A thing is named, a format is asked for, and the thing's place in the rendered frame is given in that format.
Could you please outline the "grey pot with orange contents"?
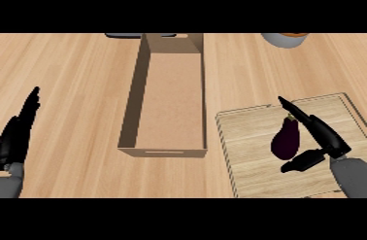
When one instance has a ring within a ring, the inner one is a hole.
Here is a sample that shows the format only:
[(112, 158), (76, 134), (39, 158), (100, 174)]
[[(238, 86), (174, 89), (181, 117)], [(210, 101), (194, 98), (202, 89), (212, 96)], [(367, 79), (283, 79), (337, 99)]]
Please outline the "grey pot with orange contents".
[(272, 46), (291, 49), (302, 44), (308, 34), (284, 35), (281, 33), (262, 33), (261, 36)]

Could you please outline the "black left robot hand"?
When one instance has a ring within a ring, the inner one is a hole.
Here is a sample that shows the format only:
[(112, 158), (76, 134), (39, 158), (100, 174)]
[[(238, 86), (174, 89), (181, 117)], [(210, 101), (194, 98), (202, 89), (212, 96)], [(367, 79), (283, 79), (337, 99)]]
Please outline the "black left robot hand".
[(31, 127), (39, 107), (38, 91), (39, 88), (35, 87), (20, 113), (11, 116), (0, 134), (0, 171), (9, 171), (13, 163), (23, 163), (26, 160)]

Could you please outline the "purple eggplant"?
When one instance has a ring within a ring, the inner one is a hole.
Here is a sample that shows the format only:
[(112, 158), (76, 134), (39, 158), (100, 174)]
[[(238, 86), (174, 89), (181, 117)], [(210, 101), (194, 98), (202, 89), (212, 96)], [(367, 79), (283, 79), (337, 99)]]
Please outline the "purple eggplant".
[(290, 160), (299, 149), (299, 129), (297, 120), (287, 115), (281, 129), (271, 141), (271, 153), (280, 160)]

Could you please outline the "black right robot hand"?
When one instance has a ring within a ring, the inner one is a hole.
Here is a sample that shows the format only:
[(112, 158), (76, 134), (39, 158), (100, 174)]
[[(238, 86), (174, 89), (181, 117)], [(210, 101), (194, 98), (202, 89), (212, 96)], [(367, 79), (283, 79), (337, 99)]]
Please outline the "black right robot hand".
[(318, 149), (305, 151), (281, 166), (283, 173), (287, 173), (289, 171), (302, 172), (325, 159), (325, 154), (331, 158), (339, 158), (350, 152), (350, 147), (321, 119), (314, 115), (306, 115), (283, 97), (278, 97), (278, 100), (283, 108), (302, 123), (317, 144), (319, 145)]

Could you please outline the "pale wooden tray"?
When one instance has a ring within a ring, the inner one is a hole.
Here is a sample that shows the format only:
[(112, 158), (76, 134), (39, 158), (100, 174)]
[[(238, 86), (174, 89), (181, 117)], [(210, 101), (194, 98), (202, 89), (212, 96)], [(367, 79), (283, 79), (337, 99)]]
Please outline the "pale wooden tray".
[[(297, 99), (291, 104), (315, 116), (350, 147), (349, 157), (367, 161), (367, 123), (345, 93)], [(234, 197), (312, 197), (340, 192), (331, 162), (325, 159), (305, 171), (281, 167), (305, 151), (325, 155), (300, 119), (280, 106), (262, 105), (216, 114), (218, 132)]]

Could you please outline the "brown cardboard box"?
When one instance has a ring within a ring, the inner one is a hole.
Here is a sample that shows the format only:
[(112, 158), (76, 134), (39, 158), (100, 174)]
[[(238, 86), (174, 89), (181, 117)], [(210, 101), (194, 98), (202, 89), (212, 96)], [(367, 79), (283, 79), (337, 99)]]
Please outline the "brown cardboard box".
[(118, 149), (134, 157), (203, 157), (203, 35), (143, 34)]

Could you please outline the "dark flat object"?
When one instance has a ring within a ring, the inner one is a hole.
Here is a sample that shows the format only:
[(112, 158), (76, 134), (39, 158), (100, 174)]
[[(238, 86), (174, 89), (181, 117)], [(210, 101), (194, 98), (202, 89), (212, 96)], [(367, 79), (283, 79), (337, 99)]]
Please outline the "dark flat object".
[[(143, 33), (104, 33), (107, 38), (116, 39), (140, 39)], [(175, 33), (160, 33), (162, 37), (175, 37)]]

